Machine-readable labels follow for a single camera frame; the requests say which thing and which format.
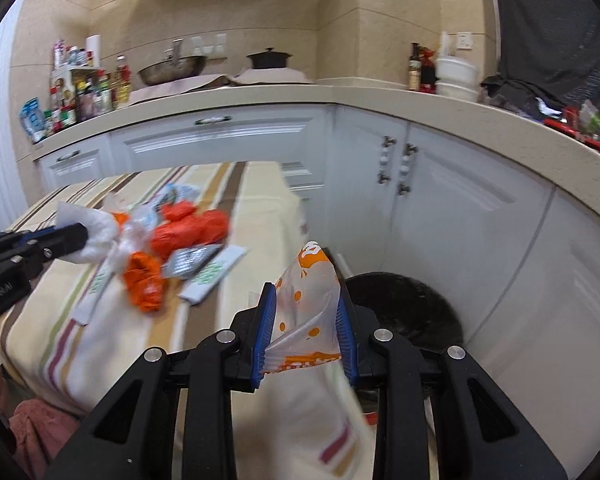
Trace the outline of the white paper towel wad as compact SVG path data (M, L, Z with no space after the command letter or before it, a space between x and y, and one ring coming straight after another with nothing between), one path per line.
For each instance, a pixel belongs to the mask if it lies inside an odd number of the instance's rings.
M119 235L120 228L113 214L76 204L59 203L56 210L56 230L79 224L85 235L73 233L66 237L68 252L61 257L71 263L100 263L104 260Z

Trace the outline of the orange bag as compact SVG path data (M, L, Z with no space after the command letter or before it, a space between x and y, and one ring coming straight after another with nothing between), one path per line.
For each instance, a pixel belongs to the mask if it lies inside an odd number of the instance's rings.
M122 274L129 302L138 310L151 313L162 308L164 278L161 261L147 252L133 252Z

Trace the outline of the red plastic bag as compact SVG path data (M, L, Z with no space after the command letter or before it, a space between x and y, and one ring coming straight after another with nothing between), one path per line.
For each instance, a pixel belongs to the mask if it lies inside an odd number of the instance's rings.
M154 229L150 248L162 261L179 249L222 242L230 228L226 212L217 209L199 212L188 200L163 205L160 212L163 222Z

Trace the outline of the orange white clear wrapper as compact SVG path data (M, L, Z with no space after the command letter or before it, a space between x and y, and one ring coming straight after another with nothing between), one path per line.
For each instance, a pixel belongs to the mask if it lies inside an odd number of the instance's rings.
M340 284L326 252L310 240L275 283L276 310L265 374L340 359L336 315Z

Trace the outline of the black trash bin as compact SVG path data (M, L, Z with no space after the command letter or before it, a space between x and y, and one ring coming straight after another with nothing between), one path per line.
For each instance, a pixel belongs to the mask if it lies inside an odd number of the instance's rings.
M373 310L381 326L407 338L415 347L441 352L465 344L455 310L425 283L387 272L346 279L354 304Z

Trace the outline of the white green packet left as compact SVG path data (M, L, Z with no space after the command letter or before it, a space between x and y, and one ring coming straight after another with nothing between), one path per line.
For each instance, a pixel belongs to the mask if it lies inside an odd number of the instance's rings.
M76 324L79 326L90 324L99 300L102 298L113 276L114 270L112 270L110 261L106 259L99 266L97 272L88 283L83 296L72 310L72 319Z

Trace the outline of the white green packet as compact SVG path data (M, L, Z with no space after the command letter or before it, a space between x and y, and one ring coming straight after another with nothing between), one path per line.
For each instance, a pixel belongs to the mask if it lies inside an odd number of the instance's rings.
M178 296L193 306L201 304L246 253L247 249L242 246L224 247L183 286Z
M90 324L99 300L102 298L113 276L114 270L112 270L110 261L106 259L99 266L97 272L88 283L83 296L72 310L72 319L76 324L79 326Z

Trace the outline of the clear crumpled plastic bag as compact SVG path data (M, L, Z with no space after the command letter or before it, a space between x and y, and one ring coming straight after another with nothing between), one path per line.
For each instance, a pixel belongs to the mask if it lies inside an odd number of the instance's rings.
M118 222L119 235L110 250L108 263L114 274L122 274L131 256L148 248L158 217L151 207L140 205L128 212L114 214L114 218Z

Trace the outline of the blue white foil pouch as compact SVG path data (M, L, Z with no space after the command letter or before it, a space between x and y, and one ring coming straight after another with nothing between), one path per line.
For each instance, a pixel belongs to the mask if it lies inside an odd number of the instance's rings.
M196 185L168 183L160 188L158 193L149 201L148 205L160 216L163 206L175 205L183 200L193 204L196 203L200 192L200 187Z

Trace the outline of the blue snack bag on counter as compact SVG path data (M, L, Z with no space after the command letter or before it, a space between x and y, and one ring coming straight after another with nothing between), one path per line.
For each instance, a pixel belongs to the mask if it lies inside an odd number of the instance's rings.
M19 120L33 144L38 144L46 138L45 117L37 98L23 104Z

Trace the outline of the silver foil wrapper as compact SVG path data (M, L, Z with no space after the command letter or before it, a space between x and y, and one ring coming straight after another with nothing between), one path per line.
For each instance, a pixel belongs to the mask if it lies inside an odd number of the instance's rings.
M207 244L174 250L162 266L161 275L168 280L190 280L221 248L221 244Z

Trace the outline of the white green packet right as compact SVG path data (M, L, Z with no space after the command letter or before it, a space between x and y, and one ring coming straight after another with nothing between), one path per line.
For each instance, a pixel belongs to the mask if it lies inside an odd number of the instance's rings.
M193 306L201 304L246 253L247 249L242 246L224 247L183 286L178 296Z

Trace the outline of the cooking oil bottle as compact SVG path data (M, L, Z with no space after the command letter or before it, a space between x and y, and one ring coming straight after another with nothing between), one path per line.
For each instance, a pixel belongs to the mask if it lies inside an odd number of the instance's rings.
M117 56L116 73L114 74L114 93L116 94L116 108L129 105L131 95L131 70L124 54Z

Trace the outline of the metal wok pan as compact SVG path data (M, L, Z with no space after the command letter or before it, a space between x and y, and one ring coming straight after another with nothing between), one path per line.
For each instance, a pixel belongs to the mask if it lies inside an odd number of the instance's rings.
M166 82L199 76L207 64L205 55L184 55L183 39L172 41L163 61L142 68L138 74L145 86L158 86Z

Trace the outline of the wall power socket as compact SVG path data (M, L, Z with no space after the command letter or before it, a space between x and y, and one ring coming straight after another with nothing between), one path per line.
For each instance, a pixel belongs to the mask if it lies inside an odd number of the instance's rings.
M456 34L456 48L461 51L469 51L474 47L474 37L471 32L458 32Z

